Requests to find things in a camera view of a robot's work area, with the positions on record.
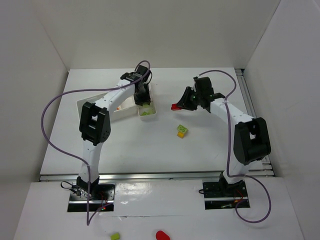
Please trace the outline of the red square lego brick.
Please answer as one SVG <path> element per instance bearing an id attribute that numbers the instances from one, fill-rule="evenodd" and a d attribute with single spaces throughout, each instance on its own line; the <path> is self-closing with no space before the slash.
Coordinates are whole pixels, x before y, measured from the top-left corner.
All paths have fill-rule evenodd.
<path id="1" fill-rule="evenodd" d="M 181 108 L 176 103 L 174 103 L 171 105 L 171 110 L 172 111 L 179 111 L 179 110 L 181 110 Z"/>

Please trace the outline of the lime lego brick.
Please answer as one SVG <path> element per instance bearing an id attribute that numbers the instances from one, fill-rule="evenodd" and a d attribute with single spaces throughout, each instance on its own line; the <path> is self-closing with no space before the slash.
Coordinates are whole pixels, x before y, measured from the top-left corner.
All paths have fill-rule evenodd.
<path id="1" fill-rule="evenodd" d="M 140 108 L 139 109 L 140 116 L 148 116 L 148 115 L 153 115 L 153 114 L 154 114 L 153 108 Z"/>

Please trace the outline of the lime and yellow lego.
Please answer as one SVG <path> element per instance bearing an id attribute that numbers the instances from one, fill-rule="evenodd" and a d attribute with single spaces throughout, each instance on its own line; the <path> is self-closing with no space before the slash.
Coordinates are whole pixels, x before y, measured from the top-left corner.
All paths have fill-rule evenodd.
<path id="1" fill-rule="evenodd" d="M 181 139 L 183 139 L 186 135 L 186 133 L 188 132 L 188 128 L 186 128 L 185 126 L 179 124 L 177 127 L 177 136 Z"/>

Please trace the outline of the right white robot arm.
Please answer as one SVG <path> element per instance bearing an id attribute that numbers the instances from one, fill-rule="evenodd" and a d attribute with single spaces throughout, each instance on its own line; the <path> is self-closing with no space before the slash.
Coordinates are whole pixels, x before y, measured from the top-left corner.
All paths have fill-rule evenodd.
<path id="1" fill-rule="evenodd" d="M 172 110 L 195 111 L 202 107 L 223 120 L 228 126 L 226 169 L 219 176 L 218 191 L 229 196 L 243 183 L 243 178 L 255 161 L 271 153 L 267 123 L 254 118 L 228 103 L 227 97 L 214 92 L 209 77 L 194 78 L 194 85 L 186 87 Z"/>

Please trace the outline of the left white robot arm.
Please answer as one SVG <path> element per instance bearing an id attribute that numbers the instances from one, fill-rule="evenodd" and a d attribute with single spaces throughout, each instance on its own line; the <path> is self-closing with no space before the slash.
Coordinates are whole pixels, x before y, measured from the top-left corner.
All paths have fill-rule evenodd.
<path id="1" fill-rule="evenodd" d="M 92 194 L 99 184 L 99 161 L 104 142 L 111 134 L 111 116 L 114 111 L 129 97 L 134 96 L 138 103 L 150 97 L 149 83 L 143 79 L 127 86 L 130 81 L 120 80 L 115 90 L 109 91 L 93 103 L 86 102 L 82 106 L 79 131 L 83 140 L 84 163 L 81 166 L 76 184 Z"/>

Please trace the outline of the centre white compartment tray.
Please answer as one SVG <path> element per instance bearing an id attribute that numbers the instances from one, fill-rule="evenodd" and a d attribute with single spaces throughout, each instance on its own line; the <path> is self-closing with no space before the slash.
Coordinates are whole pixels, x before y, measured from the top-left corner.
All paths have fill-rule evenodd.
<path id="1" fill-rule="evenodd" d="M 141 121 L 153 121 L 157 118 L 157 108 L 154 102 L 154 94 L 153 94 L 153 84 L 150 83 L 149 87 L 149 95 L 150 95 L 150 103 L 144 103 L 141 105 L 136 105 L 137 107 L 137 114 Z"/>

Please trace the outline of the white compartment tray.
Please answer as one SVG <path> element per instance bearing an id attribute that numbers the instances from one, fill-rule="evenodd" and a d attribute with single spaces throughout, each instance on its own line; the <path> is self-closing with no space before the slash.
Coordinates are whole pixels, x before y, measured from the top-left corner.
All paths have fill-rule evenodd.
<path id="1" fill-rule="evenodd" d="M 154 94 L 153 94 L 153 84 L 150 83 L 149 87 L 149 95 L 150 95 L 150 103 L 144 103 L 141 105 L 136 105 L 137 107 L 137 114 L 141 121 L 153 121 L 157 118 L 157 108 L 154 102 Z"/>
<path id="2" fill-rule="evenodd" d="M 97 101 L 99 99 L 102 99 L 104 97 L 104 95 L 106 95 L 106 93 L 101 93 L 101 94 L 98 94 L 98 95 L 94 95 L 94 96 L 91 96 L 91 97 L 88 97 L 88 98 L 84 98 L 84 99 L 78 100 L 76 102 L 76 105 L 77 105 L 79 118 L 81 117 L 82 107 L 83 107 L 83 104 L 85 102 L 93 103 L 93 102 L 95 102 L 95 101 Z M 120 120 L 120 119 L 131 117 L 133 115 L 136 115 L 137 113 L 138 113 L 138 109 L 137 109 L 137 106 L 135 104 L 134 97 L 130 96 L 121 105 L 119 105 L 117 107 L 117 109 L 111 115 L 110 121 L 114 122 L 114 121 L 117 121 L 117 120 Z"/>

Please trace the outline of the left white compartment tray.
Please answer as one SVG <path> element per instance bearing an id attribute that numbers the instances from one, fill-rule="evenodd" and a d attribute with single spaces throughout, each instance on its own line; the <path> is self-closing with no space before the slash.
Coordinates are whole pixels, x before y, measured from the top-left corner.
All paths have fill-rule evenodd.
<path id="1" fill-rule="evenodd" d="M 84 99 L 78 100 L 76 102 L 76 105 L 77 105 L 79 118 L 81 117 L 82 107 L 83 107 L 83 104 L 85 102 L 93 103 L 93 102 L 95 102 L 95 101 L 97 101 L 99 99 L 102 99 L 104 97 L 104 95 L 106 95 L 106 93 L 101 93 L 101 94 L 98 94 L 98 95 L 94 95 L 94 96 L 91 96 L 91 97 L 88 97 L 88 98 L 84 98 Z M 117 107 L 117 109 L 111 115 L 110 121 L 114 122 L 114 121 L 117 121 L 117 120 L 120 120 L 120 119 L 131 117 L 133 115 L 136 115 L 137 113 L 138 113 L 138 109 L 137 109 L 137 106 L 135 104 L 134 97 L 130 96 L 121 105 L 119 105 Z"/>

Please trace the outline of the red oval lego foreground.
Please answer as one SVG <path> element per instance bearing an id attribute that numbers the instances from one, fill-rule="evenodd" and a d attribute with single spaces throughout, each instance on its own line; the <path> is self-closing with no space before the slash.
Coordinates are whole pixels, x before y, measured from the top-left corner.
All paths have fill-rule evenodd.
<path id="1" fill-rule="evenodd" d="M 170 236 L 162 230 L 159 230 L 155 234 L 156 240 L 171 240 Z"/>

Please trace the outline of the lime lego foreground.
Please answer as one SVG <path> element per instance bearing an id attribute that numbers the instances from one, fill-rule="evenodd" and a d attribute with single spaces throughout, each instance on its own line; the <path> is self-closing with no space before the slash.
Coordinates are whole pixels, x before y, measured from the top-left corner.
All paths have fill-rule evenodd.
<path id="1" fill-rule="evenodd" d="M 111 236 L 110 236 L 110 240 L 120 240 L 121 236 L 120 236 L 120 233 L 119 232 L 116 232 L 116 233 L 113 233 Z"/>

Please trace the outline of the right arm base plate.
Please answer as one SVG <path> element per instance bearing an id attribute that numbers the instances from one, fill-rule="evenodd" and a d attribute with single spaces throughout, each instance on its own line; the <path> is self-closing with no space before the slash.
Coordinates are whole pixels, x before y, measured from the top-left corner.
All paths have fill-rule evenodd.
<path id="1" fill-rule="evenodd" d="M 198 193 L 204 197 L 206 210 L 250 208 L 247 187 L 244 181 L 231 188 L 222 187 L 218 182 L 203 182 Z"/>

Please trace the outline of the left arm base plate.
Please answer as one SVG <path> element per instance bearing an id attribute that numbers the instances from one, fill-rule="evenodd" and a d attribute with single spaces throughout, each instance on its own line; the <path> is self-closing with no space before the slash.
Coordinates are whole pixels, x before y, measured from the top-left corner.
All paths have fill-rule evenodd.
<path id="1" fill-rule="evenodd" d="M 68 181 L 62 181 L 60 187 L 70 191 L 67 207 L 69 213 L 87 211 L 88 193 L 85 190 Z M 113 212 L 115 190 L 115 184 L 99 184 L 97 188 L 89 194 L 89 211 L 95 212 L 97 209 L 102 208 L 100 210 L 101 212 Z"/>

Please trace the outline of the front aluminium rail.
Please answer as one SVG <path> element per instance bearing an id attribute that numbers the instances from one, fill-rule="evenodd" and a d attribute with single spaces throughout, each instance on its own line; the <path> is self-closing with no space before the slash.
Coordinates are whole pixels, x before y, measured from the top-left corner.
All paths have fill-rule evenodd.
<path id="1" fill-rule="evenodd" d="M 163 172 L 163 173 L 117 173 L 101 174 L 101 181 L 122 181 L 122 180 L 175 180 L 175 179 L 207 179 L 218 178 L 220 171 L 194 171 L 194 172 Z M 55 174 L 41 175 L 40 182 L 75 181 L 77 174 Z"/>

